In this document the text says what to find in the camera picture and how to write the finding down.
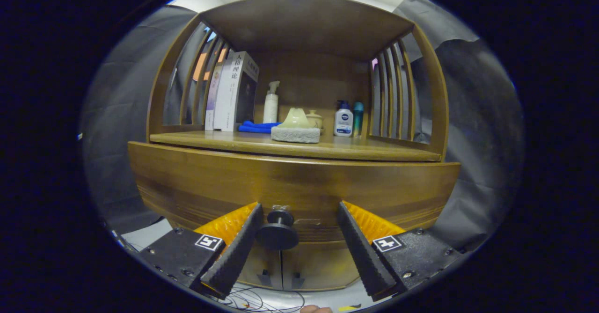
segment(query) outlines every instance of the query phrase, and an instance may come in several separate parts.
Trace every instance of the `black knob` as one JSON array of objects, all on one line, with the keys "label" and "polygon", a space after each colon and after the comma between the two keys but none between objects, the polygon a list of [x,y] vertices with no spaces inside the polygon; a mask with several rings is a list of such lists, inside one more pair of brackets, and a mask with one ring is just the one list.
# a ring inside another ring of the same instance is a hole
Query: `black knob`
[{"label": "black knob", "polygon": [[293,225],[293,215],[285,210],[273,210],[268,213],[268,224],[256,232],[256,240],[271,250],[287,250],[298,244],[298,234]]}]

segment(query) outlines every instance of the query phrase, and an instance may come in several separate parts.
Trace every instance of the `blue cloth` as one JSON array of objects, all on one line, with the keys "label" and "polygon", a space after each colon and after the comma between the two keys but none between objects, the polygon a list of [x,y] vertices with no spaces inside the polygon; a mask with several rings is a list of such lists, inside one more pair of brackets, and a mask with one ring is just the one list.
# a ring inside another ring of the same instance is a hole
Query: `blue cloth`
[{"label": "blue cloth", "polygon": [[270,134],[270,129],[280,124],[281,123],[255,124],[252,121],[245,121],[239,126],[238,130],[240,132],[260,132]]}]

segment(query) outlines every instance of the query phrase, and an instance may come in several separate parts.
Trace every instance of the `white book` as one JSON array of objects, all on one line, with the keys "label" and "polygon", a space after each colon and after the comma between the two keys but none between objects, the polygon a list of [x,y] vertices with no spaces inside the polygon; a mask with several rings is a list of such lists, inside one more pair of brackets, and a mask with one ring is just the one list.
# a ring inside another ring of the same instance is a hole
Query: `white book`
[{"label": "white book", "polygon": [[218,88],[220,84],[220,78],[222,77],[223,66],[226,60],[217,64],[214,67],[214,74],[212,74],[212,81],[210,81],[210,89],[208,91],[208,100],[206,102],[206,117],[205,117],[205,130],[214,130],[214,109],[216,108],[216,97],[218,96]]},{"label": "white book", "polygon": [[258,66],[246,51],[229,55],[216,94],[214,130],[234,131],[238,124],[253,118],[258,74]]}]

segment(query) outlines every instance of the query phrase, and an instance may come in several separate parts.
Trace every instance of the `wooden shelf top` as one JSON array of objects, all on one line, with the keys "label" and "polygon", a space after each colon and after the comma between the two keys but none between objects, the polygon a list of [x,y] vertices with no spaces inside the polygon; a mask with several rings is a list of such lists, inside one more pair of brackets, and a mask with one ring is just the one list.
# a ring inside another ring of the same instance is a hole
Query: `wooden shelf top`
[{"label": "wooden shelf top", "polygon": [[440,155],[368,138],[321,135],[319,143],[289,143],[270,139],[270,134],[250,132],[188,131],[150,135],[150,141],[222,151],[261,153],[289,157],[362,161],[436,162]]},{"label": "wooden shelf top", "polygon": [[351,0],[242,0],[199,14],[239,51],[303,51],[370,61],[414,23]]}]

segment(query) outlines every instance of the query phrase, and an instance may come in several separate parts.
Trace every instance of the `blue bottle cap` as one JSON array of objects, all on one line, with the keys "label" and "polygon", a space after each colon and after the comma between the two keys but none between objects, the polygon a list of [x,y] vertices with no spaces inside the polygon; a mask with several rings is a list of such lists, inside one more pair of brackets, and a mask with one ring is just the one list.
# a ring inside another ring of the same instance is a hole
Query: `blue bottle cap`
[{"label": "blue bottle cap", "polygon": [[349,109],[349,102],[347,100],[337,100],[339,102],[339,109]]},{"label": "blue bottle cap", "polygon": [[353,110],[364,112],[364,104],[362,104],[361,102],[354,102]]}]

